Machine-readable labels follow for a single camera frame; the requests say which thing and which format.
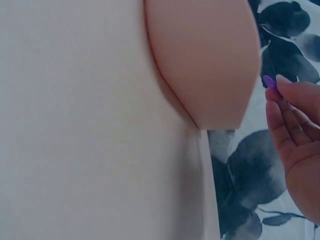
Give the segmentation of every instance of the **black and white floral pattern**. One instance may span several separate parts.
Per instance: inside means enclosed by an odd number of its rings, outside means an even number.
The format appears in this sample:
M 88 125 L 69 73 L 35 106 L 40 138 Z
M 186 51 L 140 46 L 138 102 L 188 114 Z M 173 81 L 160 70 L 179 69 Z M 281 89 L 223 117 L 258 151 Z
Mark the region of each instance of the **black and white floral pattern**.
M 260 37 L 260 75 L 275 79 L 281 74 L 292 82 L 318 84 L 320 1 L 248 3 Z M 208 131 L 220 237 L 312 240 L 318 226 L 306 220 L 290 198 L 284 168 L 267 130 L 266 87 L 260 78 L 240 129 Z

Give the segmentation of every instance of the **finger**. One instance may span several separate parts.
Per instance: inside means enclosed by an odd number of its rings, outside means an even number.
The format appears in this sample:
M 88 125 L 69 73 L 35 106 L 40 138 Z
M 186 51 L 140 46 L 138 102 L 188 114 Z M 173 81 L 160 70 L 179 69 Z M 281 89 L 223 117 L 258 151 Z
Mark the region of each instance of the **finger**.
M 282 160 L 288 159 L 297 145 L 291 138 L 280 108 L 275 101 L 266 102 L 266 120 L 275 148 Z
M 285 126 L 297 146 L 311 143 L 313 140 L 303 131 L 296 116 L 292 112 L 293 108 L 282 98 L 282 96 L 274 89 L 268 88 L 265 97 L 269 101 L 276 102 L 285 123 Z
M 320 86 L 305 81 L 291 83 L 281 75 L 277 75 L 276 80 L 277 88 L 284 99 L 319 125 Z
M 280 93 L 276 90 L 274 90 L 273 88 L 269 87 L 265 90 L 265 98 L 269 101 L 273 101 L 273 102 L 280 102 L 282 101 L 284 98 L 280 95 Z
M 320 127 L 313 123 L 307 115 L 299 109 L 293 107 L 292 112 L 305 134 L 307 134 L 313 141 L 320 141 Z

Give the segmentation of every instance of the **purple object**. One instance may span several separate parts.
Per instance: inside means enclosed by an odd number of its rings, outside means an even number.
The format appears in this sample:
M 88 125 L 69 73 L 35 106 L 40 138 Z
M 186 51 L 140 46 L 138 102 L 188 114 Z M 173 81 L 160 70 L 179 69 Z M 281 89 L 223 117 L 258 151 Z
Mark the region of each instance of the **purple object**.
M 273 88 L 278 91 L 276 81 L 273 81 L 273 79 L 271 77 L 269 77 L 268 75 L 264 75 L 262 78 L 263 78 L 265 84 L 268 86 L 268 88 Z

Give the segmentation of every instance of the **hand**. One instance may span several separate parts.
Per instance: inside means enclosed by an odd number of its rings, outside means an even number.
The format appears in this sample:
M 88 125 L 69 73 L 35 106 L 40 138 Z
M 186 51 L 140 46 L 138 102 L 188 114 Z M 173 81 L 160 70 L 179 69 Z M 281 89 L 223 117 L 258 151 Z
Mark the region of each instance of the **hand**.
M 320 86 L 276 76 L 265 92 L 266 118 L 287 189 L 300 211 L 320 224 Z

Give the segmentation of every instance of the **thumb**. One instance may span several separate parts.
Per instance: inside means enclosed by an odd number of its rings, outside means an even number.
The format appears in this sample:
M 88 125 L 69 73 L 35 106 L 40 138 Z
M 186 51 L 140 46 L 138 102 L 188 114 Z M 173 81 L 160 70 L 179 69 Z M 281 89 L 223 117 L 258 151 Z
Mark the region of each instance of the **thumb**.
M 276 76 L 276 85 L 283 98 L 306 114 L 315 124 L 320 123 L 320 86 L 306 82 L 291 83 L 282 75 Z

